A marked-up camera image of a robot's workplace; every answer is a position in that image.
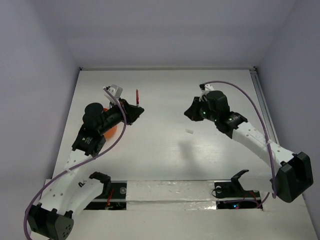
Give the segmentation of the red gel pen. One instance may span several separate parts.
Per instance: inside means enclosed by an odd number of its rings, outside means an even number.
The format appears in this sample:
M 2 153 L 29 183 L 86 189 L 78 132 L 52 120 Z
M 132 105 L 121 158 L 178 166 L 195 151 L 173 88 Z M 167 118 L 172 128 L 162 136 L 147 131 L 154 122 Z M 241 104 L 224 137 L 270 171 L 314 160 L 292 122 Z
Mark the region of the red gel pen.
M 139 98 L 139 90 L 136 89 L 135 91 L 135 99 L 136 99 L 136 106 L 139 107 L 140 106 L 140 98 Z

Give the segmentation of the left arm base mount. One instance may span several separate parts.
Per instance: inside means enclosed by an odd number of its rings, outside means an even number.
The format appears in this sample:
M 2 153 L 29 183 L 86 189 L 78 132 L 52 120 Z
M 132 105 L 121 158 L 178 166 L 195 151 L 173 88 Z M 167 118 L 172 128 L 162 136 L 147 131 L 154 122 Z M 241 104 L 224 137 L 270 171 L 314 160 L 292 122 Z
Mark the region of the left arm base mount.
M 126 210 L 127 182 L 113 181 L 108 194 L 102 194 L 92 200 L 85 210 Z

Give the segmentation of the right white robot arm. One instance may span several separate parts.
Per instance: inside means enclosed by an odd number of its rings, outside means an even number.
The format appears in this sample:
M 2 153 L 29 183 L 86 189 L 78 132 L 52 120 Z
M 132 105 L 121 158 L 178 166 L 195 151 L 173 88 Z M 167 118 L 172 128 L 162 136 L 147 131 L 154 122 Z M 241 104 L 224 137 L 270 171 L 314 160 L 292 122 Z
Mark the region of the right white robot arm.
M 241 170 L 227 186 L 218 189 L 218 198 L 225 198 L 226 193 L 242 196 L 255 190 L 274 193 L 282 201 L 291 203 L 313 185 L 310 157 L 304 152 L 287 150 L 260 133 L 244 116 L 230 110 L 222 91 L 205 91 L 194 97 L 184 115 L 193 122 L 213 122 L 221 133 L 245 146 L 271 169 L 271 174 L 260 176 L 251 176 L 247 169 Z

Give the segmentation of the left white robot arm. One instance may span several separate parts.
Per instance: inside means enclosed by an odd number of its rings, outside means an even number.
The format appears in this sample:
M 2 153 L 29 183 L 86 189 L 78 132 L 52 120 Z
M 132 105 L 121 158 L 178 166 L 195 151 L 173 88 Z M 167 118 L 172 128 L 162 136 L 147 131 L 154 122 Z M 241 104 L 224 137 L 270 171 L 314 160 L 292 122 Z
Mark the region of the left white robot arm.
M 97 102 L 85 107 L 83 124 L 71 146 L 64 171 L 46 185 L 48 191 L 39 202 L 26 210 L 25 222 L 31 231 L 51 240 L 65 240 L 81 211 L 96 197 L 110 194 L 110 176 L 98 171 L 88 173 L 86 167 L 102 155 L 107 131 L 119 123 L 132 125 L 144 111 L 122 98 L 108 110 Z

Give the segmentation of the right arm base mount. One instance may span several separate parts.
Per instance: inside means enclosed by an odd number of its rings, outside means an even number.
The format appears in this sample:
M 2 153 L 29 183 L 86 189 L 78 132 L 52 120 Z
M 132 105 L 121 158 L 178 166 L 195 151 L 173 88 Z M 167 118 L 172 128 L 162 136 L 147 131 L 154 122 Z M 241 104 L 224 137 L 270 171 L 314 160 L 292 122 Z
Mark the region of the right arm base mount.
M 249 170 L 241 170 L 230 180 L 214 183 L 211 195 L 216 198 L 218 210 L 262 209 L 260 192 L 244 190 L 239 179 Z

